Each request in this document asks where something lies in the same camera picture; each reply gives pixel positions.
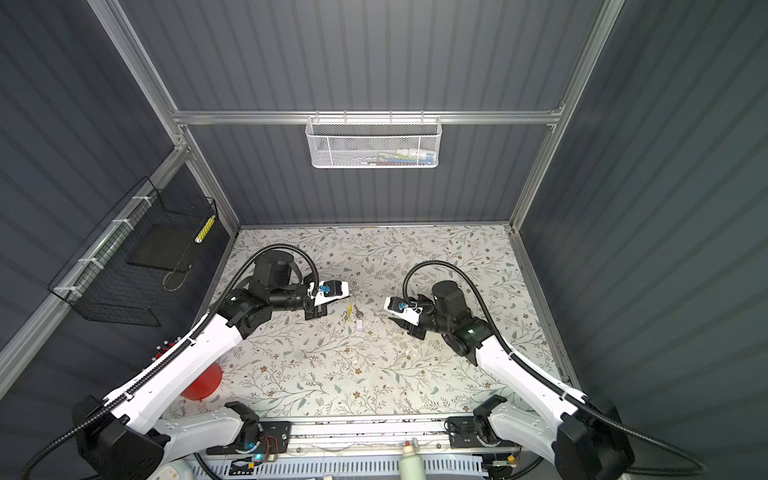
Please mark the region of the large keyring with yellow grip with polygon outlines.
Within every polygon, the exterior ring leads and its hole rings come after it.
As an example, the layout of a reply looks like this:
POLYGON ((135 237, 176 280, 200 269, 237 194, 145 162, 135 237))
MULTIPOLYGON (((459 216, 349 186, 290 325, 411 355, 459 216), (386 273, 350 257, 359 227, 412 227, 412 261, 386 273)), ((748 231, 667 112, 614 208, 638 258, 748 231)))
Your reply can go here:
POLYGON ((346 310, 345 321, 360 324, 363 322, 363 320, 363 312, 358 308, 356 304, 351 303, 346 310))

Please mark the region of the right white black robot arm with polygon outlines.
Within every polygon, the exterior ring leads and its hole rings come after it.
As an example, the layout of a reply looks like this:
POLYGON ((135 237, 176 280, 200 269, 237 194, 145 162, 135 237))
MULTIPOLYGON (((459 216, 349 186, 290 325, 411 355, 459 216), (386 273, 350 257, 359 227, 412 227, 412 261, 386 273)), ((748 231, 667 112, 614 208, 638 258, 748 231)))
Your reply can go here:
POLYGON ((503 346, 490 324, 475 316, 454 281, 441 281, 431 296, 390 296, 385 309, 409 335, 442 336, 459 356, 517 393, 531 407, 520 411, 499 395, 474 412, 478 439, 513 442, 551 463, 563 479, 618 479, 634 462, 627 436, 579 410, 585 396, 549 375, 513 348, 503 346))

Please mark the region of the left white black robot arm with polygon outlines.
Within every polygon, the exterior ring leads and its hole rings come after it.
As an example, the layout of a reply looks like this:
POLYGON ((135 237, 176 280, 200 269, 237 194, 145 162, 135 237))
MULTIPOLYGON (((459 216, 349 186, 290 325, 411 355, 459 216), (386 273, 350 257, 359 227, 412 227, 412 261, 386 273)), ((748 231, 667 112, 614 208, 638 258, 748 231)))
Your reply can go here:
POLYGON ((320 318, 348 297, 341 280, 322 280, 306 258, 302 276, 288 244, 260 249, 241 267, 191 330, 153 363, 102 400, 88 397, 73 412, 80 456, 102 479, 148 479, 161 466, 209 448, 231 448, 264 458, 270 447, 258 415, 240 401, 178 424, 164 422, 167 407, 227 351, 248 339, 279 311, 320 318))

